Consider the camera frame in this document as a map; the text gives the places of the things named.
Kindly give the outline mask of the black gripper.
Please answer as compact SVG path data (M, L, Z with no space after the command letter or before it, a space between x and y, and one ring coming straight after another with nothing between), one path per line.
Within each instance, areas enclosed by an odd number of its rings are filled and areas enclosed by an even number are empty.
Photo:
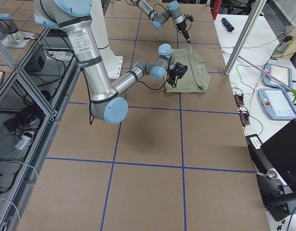
M186 30L186 27L187 27L186 23L178 23L177 24L177 29L181 34L183 34L186 42L191 43L188 31Z
M172 88L176 88L178 79L181 79L184 74L187 72L188 66L182 65L179 62L176 62L173 69L169 70L169 75L167 82Z

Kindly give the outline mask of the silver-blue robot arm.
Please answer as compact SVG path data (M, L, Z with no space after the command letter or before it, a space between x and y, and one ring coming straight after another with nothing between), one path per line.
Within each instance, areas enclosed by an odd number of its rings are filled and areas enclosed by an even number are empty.
M158 13L145 0L129 0L126 3L137 6L152 21L152 25L156 29L160 29L165 22L172 19L176 31L184 36L187 43L191 43L186 22L190 21L192 25L193 16L183 14L176 0L169 3L167 7L160 5L164 9L161 13Z
M110 49L99 0L36 0L35 22L65 32L72 45L79 68L91 90L89 112L94 118L118 124L127 115L128 103L121 97L143 76L164 78L175 87L187 71L187 66L175 60L169 44L158 48L155 62L139 62L122 75L123 57Z

